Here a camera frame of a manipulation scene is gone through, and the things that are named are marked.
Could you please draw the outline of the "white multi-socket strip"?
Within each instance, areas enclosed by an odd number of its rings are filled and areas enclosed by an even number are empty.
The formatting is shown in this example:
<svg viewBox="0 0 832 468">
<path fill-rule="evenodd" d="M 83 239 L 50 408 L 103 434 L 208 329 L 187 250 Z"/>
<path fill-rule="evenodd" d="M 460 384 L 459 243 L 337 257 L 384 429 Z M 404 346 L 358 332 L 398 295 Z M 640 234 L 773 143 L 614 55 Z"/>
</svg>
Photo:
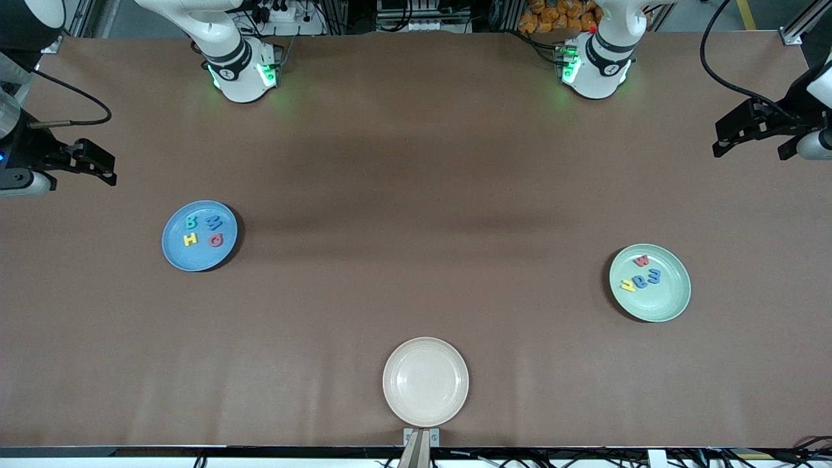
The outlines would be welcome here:
<svg viewBox="0 0 832 468">
<path fill-rule="evenodd" d="M 445 31 L 456 34 L 473 32 L 473 25 L 469 17 L 378 17 L 375 29 L 381 32 L 393 33 L 427 33 Z"/>
</svg>

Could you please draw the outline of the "brown table cover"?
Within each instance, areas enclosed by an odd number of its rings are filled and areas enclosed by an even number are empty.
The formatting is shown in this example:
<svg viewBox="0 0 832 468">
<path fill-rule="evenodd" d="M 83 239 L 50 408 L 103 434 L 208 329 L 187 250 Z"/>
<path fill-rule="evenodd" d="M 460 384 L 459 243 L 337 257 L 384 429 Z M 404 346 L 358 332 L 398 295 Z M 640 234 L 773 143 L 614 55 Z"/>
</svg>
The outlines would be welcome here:
<svg viewBox="0 0 832 468">
<path fill-rule="evenodd" d="M 449 445 L 790 447 L 832 435 L 832 162 L 779 137 L 711 154 L 742 97 L 699 36 L 645 36 L 589 101 L 501 34 L 312 36 L 280 87 L 223 98 L 189 42 L 72 40 L 41 67 L 116 157 L 0 200 L 0 445 L 376 445 L 400 343 L 471 376 Z M 234 211 L 231 257 L 161 251 Z M 642 322 L 612 259 L 668 249 L 686 310 Z"/>
</svg>

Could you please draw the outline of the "blue plate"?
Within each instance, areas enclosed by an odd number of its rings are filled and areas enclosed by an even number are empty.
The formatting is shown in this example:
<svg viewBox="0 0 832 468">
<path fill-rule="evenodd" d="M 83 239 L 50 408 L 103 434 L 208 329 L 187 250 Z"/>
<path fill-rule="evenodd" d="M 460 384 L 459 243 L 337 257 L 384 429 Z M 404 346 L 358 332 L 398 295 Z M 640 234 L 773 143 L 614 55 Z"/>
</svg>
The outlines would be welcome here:
<svg viewBox="0 0 832 468">
<path fill-rule="evenodd" d="M 198 243 L 190 248 L 183 244 L 183 221 L 185 216 L 199 217 L 196 233 Z M 209 231 L 205 225 L 208 216 L 220 215 L 224 223 L 216 231 Z M 220 232 L 225 242 L 219 248 L 211 248 L 208 238 Z M 179 208 L 170 216 L 161 234 L 161 251 L 164 258 L 175 268 L 185 272 L 203 272 L 219 267 L 228 260 L 240 240 L 240 225 L 234 211 L 227 205 L 214 200 L 194 201 Z"/>
</svg>

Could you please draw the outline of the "beige plate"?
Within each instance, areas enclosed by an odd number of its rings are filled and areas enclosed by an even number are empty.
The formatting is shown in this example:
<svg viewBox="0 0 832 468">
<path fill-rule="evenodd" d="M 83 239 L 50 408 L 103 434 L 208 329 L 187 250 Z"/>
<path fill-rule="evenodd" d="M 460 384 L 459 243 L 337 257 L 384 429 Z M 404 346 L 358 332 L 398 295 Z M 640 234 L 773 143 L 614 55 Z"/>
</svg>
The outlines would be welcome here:
<svg viewBox="0 0 832 468">
<path fill-rule="evenodd" d="M 462 354 L 436 337 L 416 337 L 397 346 L 383 368 L 382 388 L 390 410 L 413 428 L 437 428 L 463 409 L 469 368 Z"/>
</svg>

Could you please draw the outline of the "aluminium frame profile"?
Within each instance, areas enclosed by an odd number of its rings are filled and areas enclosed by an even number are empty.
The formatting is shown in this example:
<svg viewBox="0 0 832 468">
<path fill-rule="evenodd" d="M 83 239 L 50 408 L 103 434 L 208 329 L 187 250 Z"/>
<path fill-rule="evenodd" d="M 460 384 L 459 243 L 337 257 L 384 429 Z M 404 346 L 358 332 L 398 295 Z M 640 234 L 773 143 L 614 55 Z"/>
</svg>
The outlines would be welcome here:
<svg viewBox="0 0 832 468">
<path fill-rule="evenodd" d="M 91 38 L 95 35 L 100 0 L 60 0 L 64 12 L 64 26 L 60 36 L 42 50 L 45 54 L 57 54 L 62 41 L 69 36 Z"/>
<path fill-rule="evenodd" d="M 811 0 L 785 26 L 779 27 L 778 35 L 784 46 L 798 46 L 802 44 L 802 36 L 814 29 L 820 18 L 832 8 L 832 0 Z"/>
</svg>

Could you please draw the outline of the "orange snack bags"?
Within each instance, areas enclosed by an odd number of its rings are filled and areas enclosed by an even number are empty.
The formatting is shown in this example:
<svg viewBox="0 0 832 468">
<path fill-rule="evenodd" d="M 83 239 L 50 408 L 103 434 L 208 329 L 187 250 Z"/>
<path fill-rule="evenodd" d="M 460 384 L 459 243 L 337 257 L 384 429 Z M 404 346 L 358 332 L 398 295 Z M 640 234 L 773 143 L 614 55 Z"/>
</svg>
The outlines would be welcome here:
<svg viewBox="0 0 832 468">
<path fill-rule="evenodd" d="M 603 9 L 594 0 L 524 0 L 517 30 L 523 34 L 558 29 L 592 33 L 603 16 Z"/>
</svg>

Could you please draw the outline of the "white power strip with plugs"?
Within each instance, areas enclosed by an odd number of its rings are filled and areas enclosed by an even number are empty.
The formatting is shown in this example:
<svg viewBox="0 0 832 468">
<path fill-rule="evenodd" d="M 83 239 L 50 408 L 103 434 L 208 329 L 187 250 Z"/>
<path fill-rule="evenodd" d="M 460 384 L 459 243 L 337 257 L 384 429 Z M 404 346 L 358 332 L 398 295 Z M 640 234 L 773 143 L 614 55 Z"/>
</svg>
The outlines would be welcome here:
<svg viewBox="0 0 832 468">
<path fill-rule="evenodd" d="M 329 32 L 314 0 L 252 0 L 248 17 L 264 36 L 321 36 Z"/>
</svg>

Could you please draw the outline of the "green plate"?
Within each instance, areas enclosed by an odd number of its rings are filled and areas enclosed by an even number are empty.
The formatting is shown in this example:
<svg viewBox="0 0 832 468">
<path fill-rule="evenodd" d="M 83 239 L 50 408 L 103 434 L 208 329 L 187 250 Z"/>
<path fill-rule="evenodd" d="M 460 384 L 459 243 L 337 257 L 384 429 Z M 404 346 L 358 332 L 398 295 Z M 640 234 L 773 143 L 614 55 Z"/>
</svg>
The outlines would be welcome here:
<svg viewBox="0 0 832 468">
<path fill-rule="evenodd" d="M 640 268 L 632 260 L 644 254 L 650 257 L 650 264 Z M 650 268 L 662 272 L 659 284 L 648 283 L 646 288 L 632 293 L 620 288 L 621 280 L 639 275 L 647 279 Z M 677 318 L 692 296 L 692 282 L 683 262 L 668 249 L 653 244 L 633 244 L 621 249 L 613 257 L 607 277 L 618 305 L 642 322 L 669 322 Z"/>
</svg>

